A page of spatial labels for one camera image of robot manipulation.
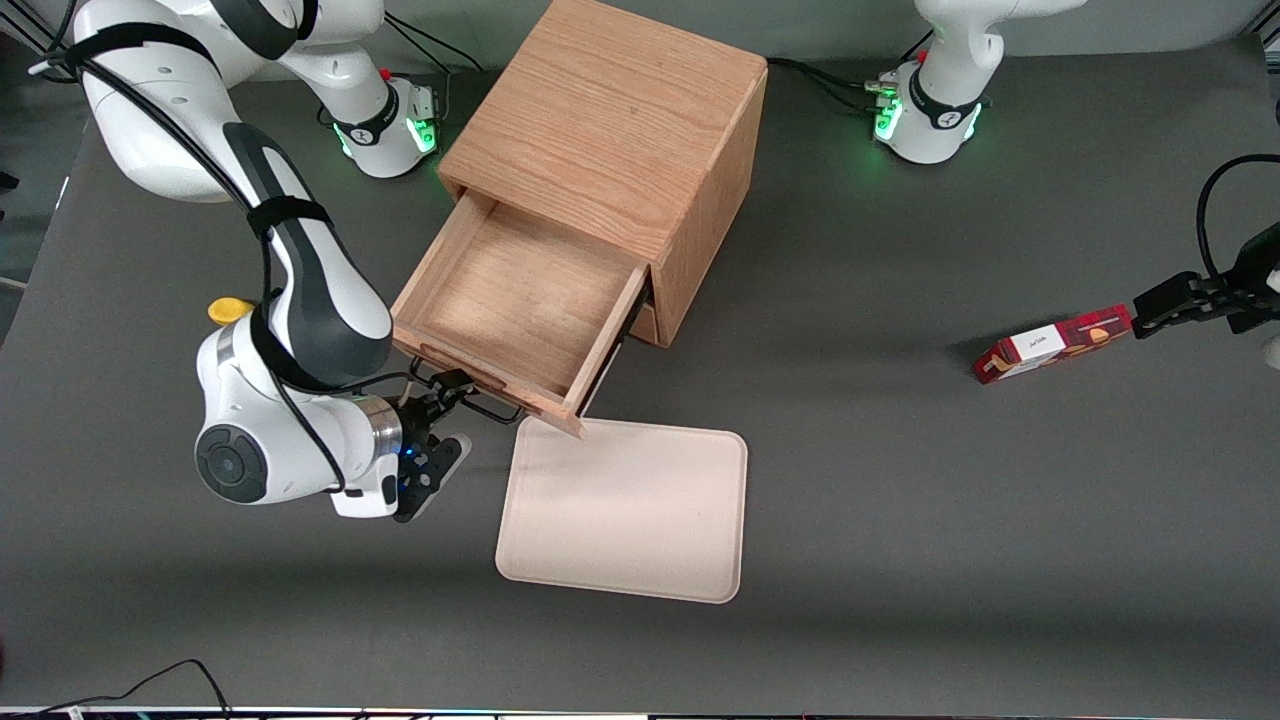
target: wooden cabinet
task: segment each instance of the wooden cabinet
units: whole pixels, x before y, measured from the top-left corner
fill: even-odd
[[[631,333],[669,346],[746,195],[764,59],[554,0],[440,161],[458,206],[396,341],[573,434]]]

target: wooden drawer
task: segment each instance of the wooden drawer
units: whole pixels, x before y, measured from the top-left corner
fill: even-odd
[[[467,191],[392,307],[401,350],[581,437],[648,264]]]

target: gray table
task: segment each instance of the gray table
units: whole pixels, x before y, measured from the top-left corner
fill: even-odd
[[[625,347],[591,413],[746,438],[726,606],[503,580],[513,430],[468,413],[447,428],[476,441],[467,471],[412,525],[215,500],[192,363],[257,251],[230,206],[147,195],[90,132],[0,354],[0,701],[193,655],[239,705],[1274,717],[1266,333],[966,370],[974,338],[1197,266],[1203,178],[1280,145],[1263,72],[1256,40],[1010,60],[972,146],[918,168],[774,70],[755,184],[680,338]],[[483,86],[456,83],[456,120]],[[234,95],[392,300],[449,213],[434,174],[360,176],[301,85]],[[1224,261],[1277,190],[1272,168],[1224,182]],[[206,697],[174,678],[138,700]]]

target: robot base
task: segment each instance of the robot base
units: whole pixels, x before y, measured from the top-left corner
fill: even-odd
[[[435,95],[431,88],[398,77],[387,85],[397,94],[398,113],[380,138],[375,141],[366,133],[369,140],[365,140],[358,129],[347,135],[334,124],[343,154],[361,172],[375,178],[403,176],[436,149]]]
[[[879,79],[905,88],[911,74],[919,67],[920,64],[915,61],[904,63],[896,70],[881,73]],[[968,118],[961,118],[960,113],[955,113],[957,115],[955,126],[938,129],[933,127],[929,117],[905,95],[899,92],[882,108],[872,131],[872,138],[890,146],[904,160],[920,165],[936,165],[950,160],[960,150],[960,146],[973,137],[974,123],[982,113],[982,105],[978,105]]]

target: white robotic arm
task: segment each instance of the white robotic arm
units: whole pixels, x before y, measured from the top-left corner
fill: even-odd
[[[285,268],[269,310],[259,306],[215,332],[197,355],[205,423],[196,465],[205,483],[246,505],[329,492],[340,515],[403,521],[470,450],[466,438],[430,436],[471,391],[470,379],[438,375],[429,400],[398,406],[335,396],[387,361],[390,315],[284,150],[241,122],[227,95],[227,86],[276,60],[321,99],[364,172],[412,169],[429,149],[421,127],[431,97],[408,81],[384,79],[358,46],[326,45],[375,29],[380,0],[332,5],[90,0],[77,13],[65,61],[87,69],[81,79],[95,119],[131,179],[177,200],[234,199]],[[163,128],[143,106],[178,129]],[[264,261],[269,268],[265,250]]]
[[[920,164],[942,163],[973,135],[979,99],[1000,61],[1004,20],[1053,15],[1088,0],[915,0],[933,26],[928,59],[911,59],[881,76],[892,100],[876,126],[876,140]]]

